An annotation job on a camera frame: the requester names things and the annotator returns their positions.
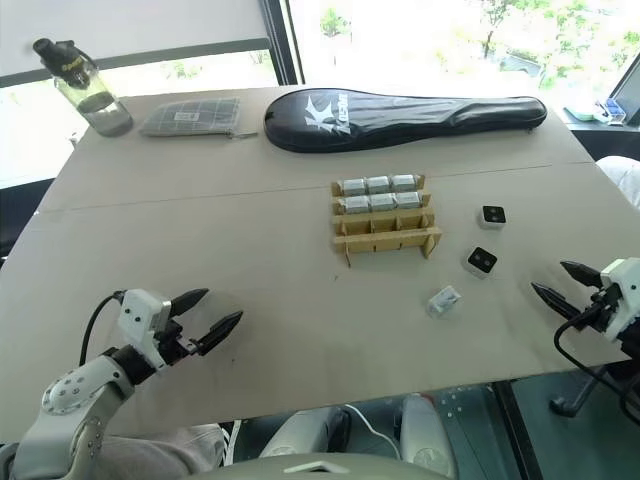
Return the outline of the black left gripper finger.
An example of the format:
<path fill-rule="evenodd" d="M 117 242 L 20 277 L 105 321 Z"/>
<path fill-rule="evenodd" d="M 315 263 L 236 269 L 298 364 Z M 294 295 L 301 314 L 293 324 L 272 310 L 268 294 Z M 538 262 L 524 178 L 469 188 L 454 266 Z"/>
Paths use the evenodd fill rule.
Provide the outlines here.
<path fill-rule="evenodd" d="M 206 335 L 197 340 L 196 353 L 200 356 L 207 355 L 231 334 L 242 316 L 243 311 L 236 311 L 216 322 Z"/>
<path fill-rule="evenodd" d="M 191 310 L 209 292 L 208 288 L 189 290 L 175 298 L 170 303 L 170 317 L 181 316 Z"/>

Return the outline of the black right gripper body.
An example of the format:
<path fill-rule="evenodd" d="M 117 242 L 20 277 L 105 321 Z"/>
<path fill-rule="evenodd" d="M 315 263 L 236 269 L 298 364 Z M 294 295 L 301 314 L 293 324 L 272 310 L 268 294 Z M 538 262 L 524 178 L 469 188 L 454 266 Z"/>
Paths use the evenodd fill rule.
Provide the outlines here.
<path fill-rule="evenodd" d="M 602 288 L 591 295 L 592 304 L 578 317 L 574 327 L 582 331 L 590 327 L 603 333 L 617 311 L 622 293 L 618 285 Z"/>

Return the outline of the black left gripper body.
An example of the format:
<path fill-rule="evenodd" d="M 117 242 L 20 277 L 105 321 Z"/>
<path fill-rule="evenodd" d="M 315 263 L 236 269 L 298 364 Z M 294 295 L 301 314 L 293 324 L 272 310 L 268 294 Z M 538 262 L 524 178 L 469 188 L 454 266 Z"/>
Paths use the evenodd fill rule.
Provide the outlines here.
<path fill-rule="evenodd" d="M 185 337 L 183 326 L 174 319 L 169 319 L 154 333 L 153 338 L 165 367 L 175 365 L 182 359 L 198 353 L 200 349 L 200 341 Z"/>

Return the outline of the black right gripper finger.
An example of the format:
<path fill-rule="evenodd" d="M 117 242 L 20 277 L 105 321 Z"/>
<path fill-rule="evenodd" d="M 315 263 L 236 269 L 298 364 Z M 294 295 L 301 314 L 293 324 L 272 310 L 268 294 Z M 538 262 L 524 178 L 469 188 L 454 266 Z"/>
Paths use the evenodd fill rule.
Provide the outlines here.
<path fill-rule="evenodd" d="M 565 320 L 575 320 L 582 314 L 581 310 L 571 305 L 562 294 L 553 288 L 537 282 L 532 282 L 531 287 L 549 308 Z"/>
<path fill-rule="evenodd" d="M 601 273 L 579 262 L 562 260 L 560 265 L 577 282 L 587 287 L 602 287 Z"/>

